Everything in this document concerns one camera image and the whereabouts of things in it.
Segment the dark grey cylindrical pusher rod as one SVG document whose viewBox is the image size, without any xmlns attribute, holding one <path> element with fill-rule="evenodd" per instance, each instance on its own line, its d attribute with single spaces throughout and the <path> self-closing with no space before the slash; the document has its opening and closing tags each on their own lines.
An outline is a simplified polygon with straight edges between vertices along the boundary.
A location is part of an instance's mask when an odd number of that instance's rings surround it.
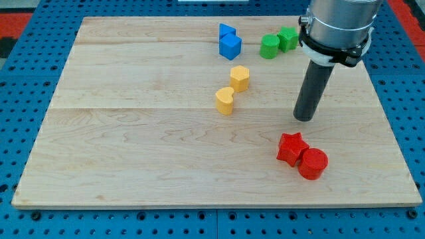
<svg viewBox="0 0 425 239">
<path fill-rule="evenodd" d="M 322 66 L 310 60 L 293 110 L 299 121 L 312 120 L 334 66 Z"/>
</svg>

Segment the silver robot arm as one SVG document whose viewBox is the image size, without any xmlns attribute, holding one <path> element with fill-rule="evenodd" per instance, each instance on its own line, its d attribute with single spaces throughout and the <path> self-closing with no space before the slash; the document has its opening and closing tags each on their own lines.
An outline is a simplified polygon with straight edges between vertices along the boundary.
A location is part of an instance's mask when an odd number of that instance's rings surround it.
<svg viewBox="0 0 425 239">
<path fill-rule="evenodd" d="M 336 64 L 355 67 L 371 46 L 379 0 L 311 0 L 299 17 L 299 45 L 309 64 L 293 115 L 312 120 Z"/>
</svg>

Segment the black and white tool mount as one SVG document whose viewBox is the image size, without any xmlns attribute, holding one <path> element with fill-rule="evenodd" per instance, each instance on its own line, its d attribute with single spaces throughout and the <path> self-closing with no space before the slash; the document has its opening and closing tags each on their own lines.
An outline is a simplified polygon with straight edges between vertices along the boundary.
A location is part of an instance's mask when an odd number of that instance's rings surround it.
<svg viewBox="0 0 425 239">
<path fill-rule="evenodd" d="M 342 64 L 354 67 L 371 46 L 371 25 L 358 29 L 342 29 L 323 23 L 312 15 L 302 15 L 299 45 L 311 61 L 320 66 Z"/>
</svg>

